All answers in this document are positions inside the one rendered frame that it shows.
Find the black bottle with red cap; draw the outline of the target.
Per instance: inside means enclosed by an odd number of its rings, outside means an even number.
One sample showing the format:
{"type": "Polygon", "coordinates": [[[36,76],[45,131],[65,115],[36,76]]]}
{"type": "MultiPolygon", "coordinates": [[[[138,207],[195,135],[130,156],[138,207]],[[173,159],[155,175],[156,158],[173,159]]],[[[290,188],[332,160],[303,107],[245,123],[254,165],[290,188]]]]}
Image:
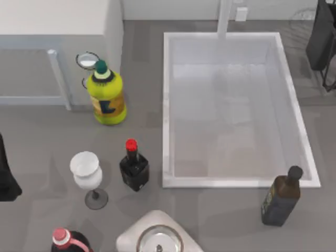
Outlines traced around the black bottle with red cap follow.
{"type": "Polygon", "coordinates": [[[122,180],[129,188],[138,192],[149,181],[149,162],[139,152],[135,139],[127,139],[125,149],[126,156],[119,163],[122,180]]]}

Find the yellow-green bottle with green cap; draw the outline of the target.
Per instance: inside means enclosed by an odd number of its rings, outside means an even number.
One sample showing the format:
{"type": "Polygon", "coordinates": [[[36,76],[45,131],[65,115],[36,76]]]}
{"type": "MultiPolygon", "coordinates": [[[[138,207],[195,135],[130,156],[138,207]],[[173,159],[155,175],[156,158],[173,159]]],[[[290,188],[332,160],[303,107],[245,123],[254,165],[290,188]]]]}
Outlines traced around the yellow-green bottle with green cap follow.
{"type": "Polygon", "coordinates": [[[121,76],[104,60],[98,60],[86,82],[95,119],[104,125],[116,125],[127,116],[121,76]]]}

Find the white sink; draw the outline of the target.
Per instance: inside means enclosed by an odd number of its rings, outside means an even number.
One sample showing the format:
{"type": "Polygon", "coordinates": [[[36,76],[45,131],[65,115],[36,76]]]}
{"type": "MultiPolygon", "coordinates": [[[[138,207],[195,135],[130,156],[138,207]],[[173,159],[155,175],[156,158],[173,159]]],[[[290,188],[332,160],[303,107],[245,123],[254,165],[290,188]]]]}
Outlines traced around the white sink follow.
{"type": "Polygon", "coordinates": [[[321,186],[281,36],[164,34],[165,188],[262,188],[291,166],[321,186]]]}

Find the white goblet with grey stem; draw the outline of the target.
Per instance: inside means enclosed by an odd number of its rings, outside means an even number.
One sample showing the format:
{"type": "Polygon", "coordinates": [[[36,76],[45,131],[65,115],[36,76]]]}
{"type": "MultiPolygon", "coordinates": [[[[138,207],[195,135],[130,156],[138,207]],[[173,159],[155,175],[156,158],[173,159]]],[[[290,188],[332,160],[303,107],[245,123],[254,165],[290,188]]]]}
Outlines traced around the white goblet with grey stem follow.
{"type": "Polygon", "coordinates": [[[106,206],[108,193],[100,188],[103,172],[96,154],[90,151],[79,152],[70,161],[70,171],[74,182],[87,193],[85,205],[91,210],[99,210],[106,206]]]}

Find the glass cup with black rim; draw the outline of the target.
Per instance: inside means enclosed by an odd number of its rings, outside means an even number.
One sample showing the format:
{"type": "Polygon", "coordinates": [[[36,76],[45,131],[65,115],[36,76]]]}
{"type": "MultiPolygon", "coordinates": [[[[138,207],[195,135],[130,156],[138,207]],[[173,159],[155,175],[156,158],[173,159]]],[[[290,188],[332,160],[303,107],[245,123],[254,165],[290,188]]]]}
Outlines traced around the glass cup with black rim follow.
{"type": "Polygon", "coordinates": [[[85,70],[95,69],[95,64],[98,60],[100,58],[97,54],[88,51],[76,56],[77,65],[85,70]]]}

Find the tall white tap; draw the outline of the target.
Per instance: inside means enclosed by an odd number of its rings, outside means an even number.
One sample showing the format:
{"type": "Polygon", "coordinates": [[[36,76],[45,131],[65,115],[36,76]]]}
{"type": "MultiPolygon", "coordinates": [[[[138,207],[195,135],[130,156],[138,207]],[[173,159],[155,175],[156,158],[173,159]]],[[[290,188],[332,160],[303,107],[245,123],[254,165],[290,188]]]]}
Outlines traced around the tall white tap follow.
{"type": "Polygon", "coordinates": [[[225,39],[231,9],[231,0],[220,0],[217,35],[219,39],[225,39]]]}

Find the dark olive bottle black cap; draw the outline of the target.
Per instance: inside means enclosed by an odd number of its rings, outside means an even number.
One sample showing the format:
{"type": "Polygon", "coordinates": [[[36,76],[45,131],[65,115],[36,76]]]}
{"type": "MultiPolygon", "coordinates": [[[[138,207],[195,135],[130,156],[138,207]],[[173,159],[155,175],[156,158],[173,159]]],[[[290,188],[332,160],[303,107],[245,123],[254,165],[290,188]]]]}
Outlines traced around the dark olive bottle black cap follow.
{"type": "Polygon", "coordinates": [[[294,165],[287,175],[279,175],[274,179],[261,205],[261,221],[264,225],[281,227],[286,222],[301,197],[302,176],[302,168],[294,165]]]}

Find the dark bottle with pink cap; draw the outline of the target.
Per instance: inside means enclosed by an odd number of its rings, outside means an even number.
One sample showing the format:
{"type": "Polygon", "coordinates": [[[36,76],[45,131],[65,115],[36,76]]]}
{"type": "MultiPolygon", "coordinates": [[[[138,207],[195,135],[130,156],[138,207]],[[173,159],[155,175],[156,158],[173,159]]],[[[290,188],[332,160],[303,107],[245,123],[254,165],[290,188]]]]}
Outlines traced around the dark bottle with pink cap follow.
{"type": "Polygon", "coordinates": [[[55,228],[52,233],[50,252],[94,252],[88,239],[81,232],[63,227],[55,228]]]}

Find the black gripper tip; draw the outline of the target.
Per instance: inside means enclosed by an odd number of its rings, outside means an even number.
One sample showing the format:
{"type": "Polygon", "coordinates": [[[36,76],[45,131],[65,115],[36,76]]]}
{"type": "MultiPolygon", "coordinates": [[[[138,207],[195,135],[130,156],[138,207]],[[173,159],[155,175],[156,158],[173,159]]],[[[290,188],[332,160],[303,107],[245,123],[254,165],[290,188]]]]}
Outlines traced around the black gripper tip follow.
{"type": "Polygon", "coordinates": [[[22,193],[22,188],[9,168],[3,137],[0,133],[0,202],[13,202],[22,193]]]}

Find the black chair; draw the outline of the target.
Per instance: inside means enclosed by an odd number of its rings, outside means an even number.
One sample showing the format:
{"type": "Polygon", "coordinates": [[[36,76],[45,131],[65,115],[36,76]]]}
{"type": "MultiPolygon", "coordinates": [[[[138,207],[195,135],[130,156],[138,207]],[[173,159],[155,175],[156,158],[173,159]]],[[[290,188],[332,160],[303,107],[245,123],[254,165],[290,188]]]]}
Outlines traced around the black chair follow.
{"type": "Polygon", "coordinates": [[[326,92],[336,90],[336,78],[331,85],[327,84],[330,63],[336,56],[336,0],[318,0],[306,55],[310,68],[320,73],[326,92]]]}

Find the white wall socket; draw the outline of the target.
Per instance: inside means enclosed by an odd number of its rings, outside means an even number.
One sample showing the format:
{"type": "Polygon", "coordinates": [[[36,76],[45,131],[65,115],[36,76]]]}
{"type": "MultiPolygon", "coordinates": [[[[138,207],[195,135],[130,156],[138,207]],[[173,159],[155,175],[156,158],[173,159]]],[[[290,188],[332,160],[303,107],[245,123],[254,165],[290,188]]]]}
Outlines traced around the white wall socket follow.
{"type": "Polygon", "coordinates": [[[236,10],[236,22],[245,22],[247,20],[248,8],[247,7],[238,7],[236,10]]]}

